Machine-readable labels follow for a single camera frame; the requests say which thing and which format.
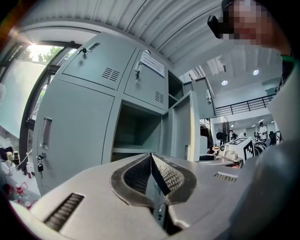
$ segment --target label on locker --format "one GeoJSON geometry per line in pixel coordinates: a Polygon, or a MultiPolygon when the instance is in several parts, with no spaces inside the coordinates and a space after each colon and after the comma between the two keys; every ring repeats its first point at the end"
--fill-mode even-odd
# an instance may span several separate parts
{"type": "Polygon", "coordinates": [[[143,52],[141,56],[141,62],[146,66],[150,67],[153,71],[157,72],[159,75],[165,77],[165,67],[158,61],[156,61],[149,54],[143,52]]]}

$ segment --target locker door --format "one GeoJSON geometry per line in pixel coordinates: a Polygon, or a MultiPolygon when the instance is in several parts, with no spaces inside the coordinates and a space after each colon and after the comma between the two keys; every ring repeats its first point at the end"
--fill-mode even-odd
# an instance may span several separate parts
{"type": "Polygon", "coordinates": [[[200,119],[216,117],[216,109],[213,99],[210,97],[210,90],[205,77],[183,84],[183,89],[184,93],[190,90],[196,92],[200,119]]]}
{"type": "Polygon", "coordinates": [[[199,108],[194,91],[189,91],[162,116],[161,125],[160,153],[199,161],[199,108]]]}
{"type": "Polygon", "coordinates": [[[34,128],[34,156],[46,154],[34,170],[41,194],[79,172],[101,164],[114,97],[54,79],[45,93],[34,128]],[[44,131],[45,123],[49,131],[44,131]]]}
{"type": "Polygon", "coordinates": [[[87,55],[80,52],[63,74],[117,90],[135,47],[105,33],[94,37],[85,47],[87,55]]]}
{"type": "Polygon", "coordinates": [[[166,79],[140,63],[142,53],[142,51],[139,52],[131,70],[125,94],[165,110],[166,79]],[[135,70],[140,71],[138,78],[136,78],[135,70]]]}

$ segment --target locker vent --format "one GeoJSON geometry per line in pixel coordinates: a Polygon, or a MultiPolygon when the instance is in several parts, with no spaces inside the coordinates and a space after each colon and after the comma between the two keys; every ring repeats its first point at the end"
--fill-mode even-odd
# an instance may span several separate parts
{"type": "Polygon", "coordinates": [[[159,92],[155,92],[155,100],[164,103],[164,95],[160,94],[159,92]]]}
{"type": "Polygon", "coordinates": [[[223,173],[223,172],[217,172],[214,177],[216,178],[220,178],[229,182],[235,182],[236,179],[238,178],[238,176],[235,175],[231,175],[231,174],[227,174],[227,173],[223,173]]]}
{"type": "Polygon", "coordinates": [[[112,70],[110,68],[106,68],[104,70],[104,73],[102,74],[102,77],[107,78],[108,80],[117,81],[117,78],[119,76],[119,72],[112,70]]]}

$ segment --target bottle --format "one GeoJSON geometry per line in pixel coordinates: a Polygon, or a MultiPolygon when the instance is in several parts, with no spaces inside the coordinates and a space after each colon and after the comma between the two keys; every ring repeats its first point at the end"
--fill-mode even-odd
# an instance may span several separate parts
{"type": "Polygon", "coordinates": [[[11,171],[11,168],[12,168],[12,166],[11,166],[11,162],[9,161],[9,160],[6,160],[6,165],[7,165],[7,167],[8,167],[8,176],[12,176],[12,171],[11,171]]]}
{"type": "Polygon", "coordinates": [[[18,151],[14,151],[14,164],[16,166],[17,171],[19,171],[21,169],[21,165],[18,151]]]}
{"type": "Polygon", "coordinates": [[[25,184],[26,188],[28,188],[27,184],[24,182],[22,184],[17,183],[15,188],[17,189],[17,196],[16,196],[16,201],[25,206],[25,202],[29,201],[29,196],[28,194],[25,192],[25,188],[22,187],[22,185],[25,184]]]}
{"type": "Polygon", "coordinates": [[[13,153],[7,152],[6,155],[7,155],[8,161],[10,161],[10,165],[12,166],[13,165],[13,153]]]}
{"type": "Polygon", "coordinates": [[[29,166],[29,162],[27,162],[27,164],[26,164],[26,170],[27,170],[28,177],[30,179],[32,179],[31,169],[30,169],[30,166],[29,166]]]}
{"type": "Polygon", "coordinates": [[[29,201],[26,201],[24,205],[28,210],[31,208],[31,202],[29,201]]]}

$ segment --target vent slot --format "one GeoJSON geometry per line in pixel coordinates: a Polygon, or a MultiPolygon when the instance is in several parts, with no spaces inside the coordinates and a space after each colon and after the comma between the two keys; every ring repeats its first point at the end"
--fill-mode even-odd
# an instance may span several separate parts
{"type": "Polygon", "coordinates": [[[238,178],[238,176],[235,175],[231,175],[231,174],[227,174],[227,173],[223,173],[223,172],[217,172],[214,177],[216,178],[220,178],[229,182],[235,182],[236,179],[238,178]]]}
{"type": "Polygon", "coordinates": [[[164,95],[159,92],[155,92],[155,100],[163,104],[165,100],[164,95]]]}
{"type": "Polygon", "coordinates": [[[44,223],[53,230],[59,231],[75,209],[78,207],[84,196],[72,193],[45,221],[44,223]]]}
{"type": "Polygon", "coordinates": [[[108,80],[112,80],[112,81],[117,81],[118,76],[119,76],[119,72],[112,70],[111,68],[106,68],[102,74],[102,77],[108,79],[108,80]]]}

